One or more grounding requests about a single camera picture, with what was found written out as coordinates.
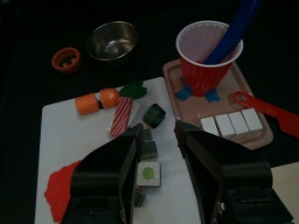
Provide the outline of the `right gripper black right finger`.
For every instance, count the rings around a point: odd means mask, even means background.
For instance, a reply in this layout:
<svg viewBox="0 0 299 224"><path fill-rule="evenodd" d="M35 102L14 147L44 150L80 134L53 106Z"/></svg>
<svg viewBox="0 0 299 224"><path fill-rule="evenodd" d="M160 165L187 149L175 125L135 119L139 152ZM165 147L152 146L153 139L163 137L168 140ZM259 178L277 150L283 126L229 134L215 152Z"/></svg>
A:
<svg viewBox="0 0 299 224"><path fill-rule="evenodd" d="M293 224L268 162L247 147L177 121L173 128L200 224Z"/></svg>

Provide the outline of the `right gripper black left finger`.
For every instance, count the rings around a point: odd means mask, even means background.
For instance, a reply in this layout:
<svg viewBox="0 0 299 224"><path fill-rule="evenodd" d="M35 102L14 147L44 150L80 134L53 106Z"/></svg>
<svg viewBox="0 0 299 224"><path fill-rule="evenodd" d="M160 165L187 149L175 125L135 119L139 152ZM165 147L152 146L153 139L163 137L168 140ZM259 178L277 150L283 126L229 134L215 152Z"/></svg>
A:
<svg viewBox="0 0 299 224"><path fill-rule="evenodd" d="M61 224L132 224L143 128L129 128L79 162Z"/></svg>

